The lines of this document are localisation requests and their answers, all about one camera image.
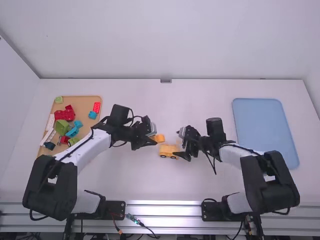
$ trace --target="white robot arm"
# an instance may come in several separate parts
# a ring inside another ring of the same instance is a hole
[[[242,213],[260,215],[289,209],[300,203],[298,189],[280,152],[259,152],[227,141],[222,120],[218,117],[207,119],[206,128],[208,136],[201,136],[190,125],[182,127],[177,133],[183,139],[185,151],[173,154],[190,162],[191,157],[198,157],[202,151],[215,174],[215,159],[237,167],[242,171],[245,192],[223,196],[221,202],[202,203],[206,205],[202,206],[202,213],[206,212],[206,218],[202,218],[204,221],[210,219],[210,214],[217,221],[228,221]],[[265,175],[273,179],[266,181]]]
[[[110,116],[103,118],[75,145],[54,156],[41,155],[33,164],[24,192],[22,205],[30,209],[34,221],[52,217],[62,221],[70,214],[92,214],[103,218],[106,214],[106,198],[98,193],[80,190],[77,177],[82,169],[98,154],[112,147],[117,141],[131,143],[131,150],[156,145],[150,137],[157,133],[156,125],[148,116],[128,118],[128,107],[114,105]],[[45,215],[34,218],[32,212]]]

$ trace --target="white table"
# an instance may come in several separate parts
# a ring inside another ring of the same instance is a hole
[[[320,235],[320,209],[316,208],[320,206],[319,118],[302,80],[265,79],[173,79],[170,84],[160,83],[159,79],[42,80],[1,179],[0,210],[8,215],[0,218],[0,231],[13,228],[23,231],[25,225],[36,228],[38,224],[50,226],[48,232],[63,231],[63,222],[30,221],[28,211],[20,205],[52,102],[60,95],[100,95],[101,116],[109,115],[113,104],[130,107],[136,115],[148,115],[156,123],[158,133],[164,134],[171,143],[177,140],[176,131],[186,125],[205,135],[205,120],[211,117],[222,118],[227,139],[237,140],[233,99],[280,100],[300,160],[300,166],[291,174],[301,195],[301,205],[307,207],[293,209],[286,219],[269,214],[262,225],[266,234]],[[241,171],[219,162],[216,170],[214,175],[202,153],[187,162],[160,158],[157,146],[131,151],[126,145],[122,150],[111,148],[93,159],[80,173],[78,186],[110,200],[127,200],[132,205],[126,212],[152,216],[145,219],[145,224],[158,233],[235,233],[238,223],[204,223],[199,217],[199,204],[204,198],[219,200],[223,195],[244,189]],[[313,216],[310,221],[299,219],[310,216]],[[84,224],[86,231],[114,231],[108,221],[85,221]],[[127,221],[119,224],[128,232],[144,232]]]

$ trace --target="toy block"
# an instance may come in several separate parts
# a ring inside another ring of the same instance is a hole
[[[68,137],[68,136],[62,136],[61,140],[60,140],[60,143],[61,144],[68,144],[68,140],[69,139],[70,139],[70,137]]]
[[[98,114],[100,112],[100,106],[101,106],[101,102],[96,101],[93,104],[93,111]]]
[[[74,121],[74,126],[79,129],[79,128],[82,128],[84,125],[82,124],[81,121],[77,120],[77,121]]]
[[[80,139],[77,138],[77,137],[70,138],[68,140],[68,146],[71,147],[71,146],[75,145],[79,141],[80,141]]]
[[[55,122],[55,130],[58,134],[64,136],[69,131],[69,123],[64,119],[59,119]]]
[[[54,101],[56,104],[62,104],[64,102],[64,99],[62,96],[57,96]]]
[[[72,128],[70,131],[68,131],[65,135],[69,138],[73,138],[74,136],[76,136],[79,133],[79,129],[74,127]]]
[[[94,111],[90,111],[89,115],[88,115],[88,117],[93,120],[95,120],[97,118],[97,116],[98,116],[98,114]]]

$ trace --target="wire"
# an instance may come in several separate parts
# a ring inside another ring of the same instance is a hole
[[[148,229],[148,230],[153,234],[153,236],[150,235],[150,234],[147,234],[150,238],[153,238],[153,239],[159,239],[159,238],[161,238],[161,236],[155,235],[154,231],[152,231],[152,230],[151,230],[150,228],[148,228],[146,225],[144,225],[144,224],[140,224],[140,225],[142,225],[142,227]]]
[[[286,209],[286,212],[281,212],[281,211],[273,211],[273,214],[280,214],[280,215],[288,215],[290,213],[290,207]]]
[[[40,221],[40,220],[42,220],[42,219],[46,219],[46,218],[49,217],[49,216],[42,216],[42,217],[39,217],[39,218],[34,218],[34,216],[32,215],[32,212],[33,212],[33,210],[30,209],[30,211],[29,211],[29,216],[30,216],[30,219],[31,219],[32,221]]]
[[[121,143],[120,145],[117,145],[117,146],[112,145],[112,147],[114,147],[114,148],[118,148],[118,147],[121,147],[121,146],[125,145],[126,143],[127,143],[127,141],[125,141],[124,143]]]
[[[218,201],[213,199],[213,198],[205,198],[202,202],[204,203],[205,201],[212,201],[212,202],[215,202],[217,203]]]
[[[84,239],[84,235],[83,235],[83,232],[84,232],[84,221],[83,221],[83,219],[81,219],[81,238],[82,238],[82,240]]]
[[[240,231],[241,231],[241,229],[242,229],[242,224],[243,224],[243,223],[244,223],[244,221],[241,222],[240,227],[239,227],[239,230],[238,230],[238,232],[236,233],[236,235],[235,235],[233,238],[228,237],[228,235],[226,235],[226,237],[227,237],[229,240],[235,240],[236,237],[238,237],[238,235],[239,235],[239,233],[240,233]]]
[[[210,160],[210,158],[209,158],[209,156],[208,156],[208,153],[207,152],[204,152],[204,155],[206,156],[206,158],[208,159],[208,161],[209,161],[209,163],[211,164],[211,167],[212,167],[212,169],[213,169],[213,171],[214,171],[214,174],[215,175],[217,175],[217,172],[216,172],[216,165],[215,165],[215,157],[213,158],[213,164],[212,164],[212,162],[211,162],[211,160]]]
[[[142,234],[140,237],[138,237],[137,240],[141,239],[143,235],[144,235],[144,234]]]

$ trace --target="cork board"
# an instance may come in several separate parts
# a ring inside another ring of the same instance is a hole
[[[89,131],[90,127],[95,125],[99,119],[100,119],[100,112],[101,112],[101,107],[102,107],[102,99],[100,96],[62,96],[63,97],[63,103],[55,103],[55,100],[53,100],[52,108],[50,111],[50,114],[53,114],[57,110],[65,110],[65,106],[71,105],[74,113],[75,113],[75,121],[80,120],[83,124],[83,127],[79,129],[79,133],[76,135],[77,138],[80,140],[85,137]],[[88,117],[88,114],[90,111],[93,110],[94,108],[94,103],[99,102],[100,103],[100,111],[96,117],[95,120],[90,119]],[[37,157],[40,155],[55,155],[58,154],[68,148],[67,144],[61,144],[57,145],[59,141],[59,133],[56,133],[51,142],[54,143],[56,146],[55,148],[51,151],[44,146],[39,146],[39,151],[37,154]]]

